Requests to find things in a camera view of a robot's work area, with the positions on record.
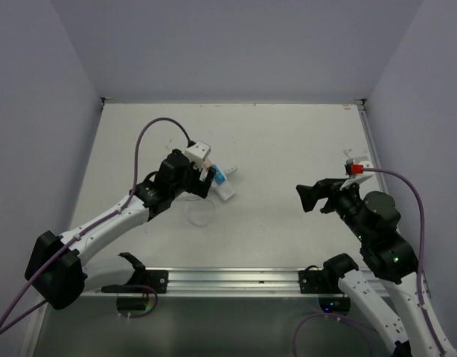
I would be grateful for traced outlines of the blue plug adapter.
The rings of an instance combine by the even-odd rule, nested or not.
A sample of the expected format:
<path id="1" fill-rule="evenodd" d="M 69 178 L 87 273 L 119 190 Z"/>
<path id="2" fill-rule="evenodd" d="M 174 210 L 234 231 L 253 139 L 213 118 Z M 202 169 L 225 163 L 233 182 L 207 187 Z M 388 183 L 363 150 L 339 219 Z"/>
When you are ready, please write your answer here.
<path id="1" fill-rule="evenodd" d="M 214 168 L 216 171 L 216 173 L 214 175 L 214 183 L 216 185 L 223 184 L 226 181 L 226 175 L 217 165 L 212 165 L 211 167 Z"/>

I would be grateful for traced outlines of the white cube socket adapter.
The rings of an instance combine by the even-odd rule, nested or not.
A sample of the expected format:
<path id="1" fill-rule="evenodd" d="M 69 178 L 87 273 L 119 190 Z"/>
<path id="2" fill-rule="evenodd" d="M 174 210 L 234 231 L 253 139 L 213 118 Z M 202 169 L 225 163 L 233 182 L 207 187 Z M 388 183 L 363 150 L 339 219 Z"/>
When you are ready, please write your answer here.
<path id="1" fill-rule="evenodd" d="M 222 202 L 228 201 L 236 194 L 235 189 L 229 181 L 224 181 L 222 184 L 212 184 L 211 188 Z"/>

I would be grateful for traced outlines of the white plug adapter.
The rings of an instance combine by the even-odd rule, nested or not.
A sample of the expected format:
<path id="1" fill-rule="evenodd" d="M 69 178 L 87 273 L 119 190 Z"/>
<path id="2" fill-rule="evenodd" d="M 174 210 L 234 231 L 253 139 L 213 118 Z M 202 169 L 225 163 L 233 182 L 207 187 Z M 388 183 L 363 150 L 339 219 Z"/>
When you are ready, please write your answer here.
<path id="1" fill-rule="evenodd" d="M 231 175 L 232 173 L 235 173 L 237 171 L 238 167 L 236 165 L 231 165 L 228 169 L 224 170 L 224 174 L 226 176 Z"/>

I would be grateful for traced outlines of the pink small plug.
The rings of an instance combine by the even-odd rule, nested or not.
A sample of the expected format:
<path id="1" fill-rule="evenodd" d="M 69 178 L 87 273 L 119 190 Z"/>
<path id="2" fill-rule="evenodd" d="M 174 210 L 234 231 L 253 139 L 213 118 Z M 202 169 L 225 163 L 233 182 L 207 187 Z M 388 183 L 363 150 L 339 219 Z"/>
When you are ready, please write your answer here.
<path id="1" fill-rule="evenodd" d="M 204 163 L 203 163 L 203 167 L 204 167 L 205 169 L 208 169 L 208 168 L 211 167 L 211 166 L 212 166 L 212 162 L 211 162 L 208 158 L 205 159 L 205 160 L 204 160 Z"/>

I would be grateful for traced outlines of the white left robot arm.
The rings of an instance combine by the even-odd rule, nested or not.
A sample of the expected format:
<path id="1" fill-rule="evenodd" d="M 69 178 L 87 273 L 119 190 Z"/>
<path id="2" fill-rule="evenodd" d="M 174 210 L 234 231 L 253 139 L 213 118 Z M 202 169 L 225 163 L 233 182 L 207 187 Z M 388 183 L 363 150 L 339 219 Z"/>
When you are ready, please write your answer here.
<path id="1" fill-rule="evenodd" d="M 60 235 L 43 233 L 33 247 L 25 279 L 54 309 L 71 305 L 89 279 L 84 266 L 99 251 L 168 210 L 182 193 L 207 197 L 217 172 L 204 166 L 210 153 L 210 146 L 201 141 L 183 151 L 174 149 L 158 171 L 107 212 Z"/>

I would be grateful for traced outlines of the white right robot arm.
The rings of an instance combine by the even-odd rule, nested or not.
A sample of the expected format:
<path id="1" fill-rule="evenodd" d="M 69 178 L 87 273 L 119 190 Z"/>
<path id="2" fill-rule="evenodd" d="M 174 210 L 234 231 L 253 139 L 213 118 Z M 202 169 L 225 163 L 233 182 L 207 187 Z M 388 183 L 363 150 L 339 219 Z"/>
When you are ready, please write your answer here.
<path id="1" fill-rule="evenodd" d="M 383 192 L 359 194 L 359 184 L 327 178 L 313 186 L 297 185 L 306 212 L 326 201 L 324 214 L 337 213 L 360 242 L 364 263 L 380 281 L 391 303 L 386 303 L 363 277 L 347 254 L 323 264 L 322 283 L 331 292 L 345 293 L 380 335 L 392 356 L 457 356 L 431 310 L 420 261 L 397 231 L 400 213 L 394 199 Z"/>

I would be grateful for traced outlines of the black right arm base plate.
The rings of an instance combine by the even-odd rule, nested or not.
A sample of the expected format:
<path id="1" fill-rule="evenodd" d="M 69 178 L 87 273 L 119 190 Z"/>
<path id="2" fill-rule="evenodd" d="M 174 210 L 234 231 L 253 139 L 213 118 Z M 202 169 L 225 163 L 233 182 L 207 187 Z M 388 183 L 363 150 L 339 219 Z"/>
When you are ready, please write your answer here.
<path id="1" fill-rule="evenodd" d="M 324 313 L 347 315 L 351 310 L 351 300 L 327 278 L 325 271 L 316 266 L 298 270 L 300 293 L 315 295 L 319 308 Z"/>

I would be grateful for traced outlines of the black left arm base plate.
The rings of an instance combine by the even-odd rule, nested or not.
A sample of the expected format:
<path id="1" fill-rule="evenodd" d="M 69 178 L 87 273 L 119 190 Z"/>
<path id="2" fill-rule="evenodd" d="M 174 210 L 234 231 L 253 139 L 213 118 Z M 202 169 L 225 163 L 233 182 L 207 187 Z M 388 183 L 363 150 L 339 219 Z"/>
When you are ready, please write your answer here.
<path id="1" fill-rule="evenodd" d="M 168 272 L 165 270 L 137 271 L 127 283 L 104 286 L 105 294 L 116 294 L 118 313 L 128 318 L 149 315 L 157 306 L 159 295 L 167 292 Z"/>

